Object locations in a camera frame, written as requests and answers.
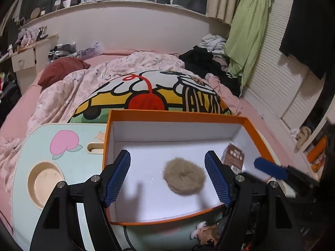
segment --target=pink peach illustration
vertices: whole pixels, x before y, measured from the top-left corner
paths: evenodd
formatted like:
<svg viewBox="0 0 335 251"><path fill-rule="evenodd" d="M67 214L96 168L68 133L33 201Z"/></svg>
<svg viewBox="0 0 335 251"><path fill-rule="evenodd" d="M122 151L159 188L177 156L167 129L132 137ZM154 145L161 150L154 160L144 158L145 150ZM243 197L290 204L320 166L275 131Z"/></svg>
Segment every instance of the pink peach illustration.
<svg viewBox="0 0 335 251"><path fill-rule="evenodd" d="M83 146L79 144L78 135L70 130L60 130L56 133L50 143L50 153L52 159L59 159L65 151L77 152Z"/></svg>

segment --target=light blue tray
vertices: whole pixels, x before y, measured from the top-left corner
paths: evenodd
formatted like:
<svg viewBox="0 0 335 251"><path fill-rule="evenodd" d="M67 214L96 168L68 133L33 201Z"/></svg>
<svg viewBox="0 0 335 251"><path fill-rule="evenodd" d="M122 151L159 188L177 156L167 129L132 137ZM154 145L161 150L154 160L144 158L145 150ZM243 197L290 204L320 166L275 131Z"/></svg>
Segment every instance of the light blue tray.
<svg viewBox="0 0 335 251"><path fill-rule="evenodd" d="M82 148L76 152L65 151L60 158L55 159L56 156L53 160L50 143L56 133L62 130L75 132ZM105 131L106 124L53 123L39 127L28 136L16 165L12 199L14 234L17 243L24 251L29 251L32 235L41 214L41 210L33 204L28 194L27 179L31 169L40 162L49 161L61 169L69 185L85 182L92 175L100 174L102 171L103 155L90 154L86 148L90 142L102 142L98 138L101 138L101 134ZM94 250L86 225L83 204L78 205L78 216L85 247L87 250Z"/></svg>

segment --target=metal screw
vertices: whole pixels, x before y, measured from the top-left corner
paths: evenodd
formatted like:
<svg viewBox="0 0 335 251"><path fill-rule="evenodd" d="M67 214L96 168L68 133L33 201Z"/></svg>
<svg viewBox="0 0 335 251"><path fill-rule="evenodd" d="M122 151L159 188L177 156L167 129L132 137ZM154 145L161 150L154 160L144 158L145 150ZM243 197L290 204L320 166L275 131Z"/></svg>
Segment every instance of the metal screw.
<svg viewBox="0 0 335 251"><path fill-rule="evenodd" d="M270 185L272 188L277 188L278 187L278 183L276 181L271 181Z"/></svg>
<svg viewBox="0 0 335 251"><path fill-rule="evenodd" d="M57 188L63 188L65 186L65 181L59 181L57 183Z"/></svg>
<svg viewBox="0 0 335 251"><path fill-rule="evenodd" d="M92 182L97 182L97 181L99 181L100 180L100 176L98 176L98 175L93 175L92 177L91 177L91 181Z"/></svg>
<svg viewBox="0 0 335 251"><path fill-rule="evenodd" d="M235 178L238 182L243 182L244 181L244 176L242 176L242 175L237 175Z"/></svg>

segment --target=red pillow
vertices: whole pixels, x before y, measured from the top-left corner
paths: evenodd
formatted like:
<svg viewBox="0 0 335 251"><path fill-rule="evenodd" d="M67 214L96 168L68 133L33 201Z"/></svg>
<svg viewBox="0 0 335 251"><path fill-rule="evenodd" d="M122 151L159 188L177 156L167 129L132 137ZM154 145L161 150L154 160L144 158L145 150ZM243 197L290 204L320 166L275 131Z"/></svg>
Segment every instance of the red pillow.
<svg viewBox="0 0 335 251"><path fill-rule="evenodd" d="M44 90L57 81L63 80L69 73L89 67L91 67L90 64L78 58L59 58L44 69L38 85Z"/></svg>

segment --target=black clothes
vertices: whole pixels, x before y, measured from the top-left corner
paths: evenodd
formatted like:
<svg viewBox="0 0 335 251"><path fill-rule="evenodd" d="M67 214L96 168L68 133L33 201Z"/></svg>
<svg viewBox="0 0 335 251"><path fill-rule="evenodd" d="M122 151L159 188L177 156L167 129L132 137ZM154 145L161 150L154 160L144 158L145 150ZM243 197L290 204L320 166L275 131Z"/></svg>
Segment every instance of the black clothes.
<svg viewBox="0 0 335 251"><path fill-rule="evenodd" d="M319 99L315 103L312 111L306 118L303 126L308 126L312 131L319 125L321 119L326 114L335 95L335 65L326 72L325 84Z"/></svg>
<svg viewBox="0 0 335 251"><path fill-rule="evenodd" d="M279 50L295 56L321 79L334 63L335 29L318 0L293 0Z"/></svg>
<svg viewBox="0 0 335 251"><path fill-rule="evenodd" d="M221 70L219 62L213 60L213 54L206 48L194 46L193 50L179 56L185 62L185 69L205 79L206 74L212 73L220 79L220 83L230 89L233 95L240 96L240 83L229 73Z"/></svg>

